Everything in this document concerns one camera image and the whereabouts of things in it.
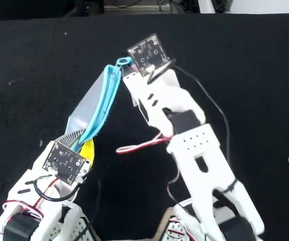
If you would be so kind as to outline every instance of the black circuit board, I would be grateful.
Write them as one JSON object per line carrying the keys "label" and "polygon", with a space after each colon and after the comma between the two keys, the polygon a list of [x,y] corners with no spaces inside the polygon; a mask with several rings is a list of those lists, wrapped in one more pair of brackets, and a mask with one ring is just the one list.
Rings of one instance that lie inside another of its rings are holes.
{"label": "black circuit board", "polygon": [[142,40],[128,49],[128,52],[142,77],[150,74],[147,68],[151,65],[154,65],[155,69],[157,69],[169,62],[169,57],[167,57],[156,34]]}
{"label": "black circuit board", "polygon": [[43,169],[57,172],[63,182],[72,185],[86,159],[67,146],[55,142],[46,158]]}

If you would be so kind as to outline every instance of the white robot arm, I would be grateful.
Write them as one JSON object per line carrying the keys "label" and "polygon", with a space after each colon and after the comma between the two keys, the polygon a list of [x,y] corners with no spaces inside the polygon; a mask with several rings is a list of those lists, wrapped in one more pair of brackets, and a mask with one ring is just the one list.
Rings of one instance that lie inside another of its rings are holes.
{"label": "white robot arm", "polygon": [[239,221],[238,217],[232,217],[246,229],[246,237],[241,236],[239,240],[263,233],[261,217],[243,184],[235,178],[215,133],[206,124],[204,112],[190,94],[180,88],[175,72],[168,69],[170,61],[157,36],[141,41],[129,53],[137,66],[124,67],[123,82],[148,125],[171,138],[167,152],[177,163],[198,219],[180,205],[175,207],[177,217],[197,240],[230,241],[214,217],[213,191],[218,190],[243,217]]}

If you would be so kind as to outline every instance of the black background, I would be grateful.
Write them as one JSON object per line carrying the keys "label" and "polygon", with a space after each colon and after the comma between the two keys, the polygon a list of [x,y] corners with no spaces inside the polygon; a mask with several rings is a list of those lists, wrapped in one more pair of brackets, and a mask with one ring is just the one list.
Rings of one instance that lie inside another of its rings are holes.
{"label": "black background", "polygon": [[[289,240],[289,15],[0,22],[0,215],[8,190],[47,143],[63,134],[68,116],[103,68],[152,33],[227,114],[234,172],[263,218],[263,238]],[[224,150],[221,116],[193,81],[178,77]],[[94,227],[102,239],[151,237],[166,208],[174,205],[166,183],[176,168],[165,146],[115,154],[117,147],[156,133],[121,85],[95,139],[103,189]],[[96,191],[96,182],[88,182],[77,198],[88,217]],[[182,180],[172,192],[180,200],[188,197]]]}

